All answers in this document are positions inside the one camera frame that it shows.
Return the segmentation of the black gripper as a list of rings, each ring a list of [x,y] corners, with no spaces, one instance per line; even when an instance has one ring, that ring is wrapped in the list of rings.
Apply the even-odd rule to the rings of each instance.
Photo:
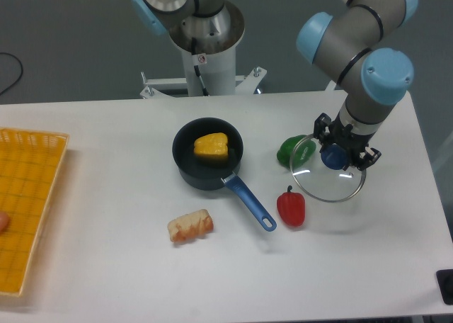
[[[337,116],[332,122],[331,118],[322,113],[314,121],[313,137],[321,145],[321,151],[328,146],[338,145],[350,156],[350,165],[359,171],[365,171],[374,165],[382,153],[373,147],[367,147],[370,135],[356,134],[351,124],[344,125]]]

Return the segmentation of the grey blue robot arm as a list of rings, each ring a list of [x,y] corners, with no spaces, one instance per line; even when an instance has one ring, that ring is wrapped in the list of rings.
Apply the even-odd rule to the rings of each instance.
[[[411,61],[377,44],[402,26],[418,0],[343,0],[340,18],[320,12],[299,31],[299,53],[347,92],[336,119],[322,115],[314,124],[321,159],[330,169],[364,171],[380,153],[369,140],[405,96],[413,81]],[[132,0],[143,24],[167,33],[183,58],[191,96],[231,95],[236,90],[236,45],[243,16],[227,0]]]

